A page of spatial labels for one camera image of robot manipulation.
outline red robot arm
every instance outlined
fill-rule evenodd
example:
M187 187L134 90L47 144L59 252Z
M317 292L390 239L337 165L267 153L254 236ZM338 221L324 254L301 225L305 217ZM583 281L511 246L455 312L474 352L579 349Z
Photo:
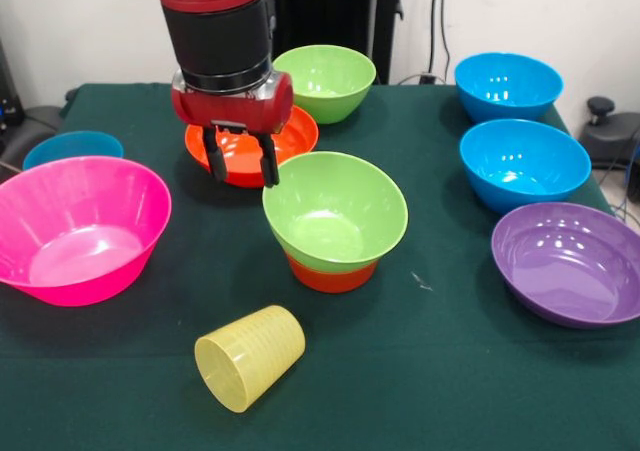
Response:
M172 85L178 116L204 128L209 167L226 178L217 130L249 133L263 151L267 186L278 184L270 135L289 119L291 78L271 66L274 17L266 0L160 0L180 70Z

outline green tablecloth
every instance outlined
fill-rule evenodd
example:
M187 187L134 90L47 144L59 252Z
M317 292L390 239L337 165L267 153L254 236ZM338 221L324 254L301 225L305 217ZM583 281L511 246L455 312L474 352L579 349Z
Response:
M167 86L82 87L64 129L119 137L167 181L174 212L110 301L56 308L0 288L2 449L640 449L640 326L563 329L512 298L490 255L498 216L458 158L469 124L453 88L376 87L321 129L317 149L380 166L410 216L373 279L331 296L292 277L259 191L216 187L190 159ZM606 206L593 180L574 201ZM270 303L299 318L307 350L235 415L201 381L193 344Z

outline pink bowl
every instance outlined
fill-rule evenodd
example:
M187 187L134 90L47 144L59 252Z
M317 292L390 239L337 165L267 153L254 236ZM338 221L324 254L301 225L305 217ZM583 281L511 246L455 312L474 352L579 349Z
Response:
M0 185L0 281L57 306L109 299L142 272L171 215L141 164L85 156Z

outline light green bowl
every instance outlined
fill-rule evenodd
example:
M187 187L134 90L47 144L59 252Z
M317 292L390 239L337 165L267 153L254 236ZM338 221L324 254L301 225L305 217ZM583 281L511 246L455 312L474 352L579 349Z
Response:
M377 261L402 239L409 220L398 186L348 154L317 151L280 165L280 184L264 188L273 234L300 264L349 273Z
M287 51L273 67L291 75L295 104L319 124L337 123L349 116L376 78L376 67L364 54L328 44Z

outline red bowl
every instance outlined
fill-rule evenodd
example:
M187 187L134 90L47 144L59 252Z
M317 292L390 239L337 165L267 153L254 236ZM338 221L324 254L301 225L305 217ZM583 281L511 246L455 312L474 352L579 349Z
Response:
M347 291L353 291L359 288L369 281L378 265L378 261L374 261L368 266L352 271L351 273L331 274L314 271L300 264L288 254L286 256L294 276L298 278L302 284L316 291L331 294L346 293Z
M216 133L218 146L224 153L228 176L226 183L242 188L264 186L258 141L247 134ZM294 106L291 117L279 134L273 135L278 164L293 156L310 152L318 142L318 125L301 108ZM209 163L202 142L202 127L189 125L184 136L189 154L209 171Z

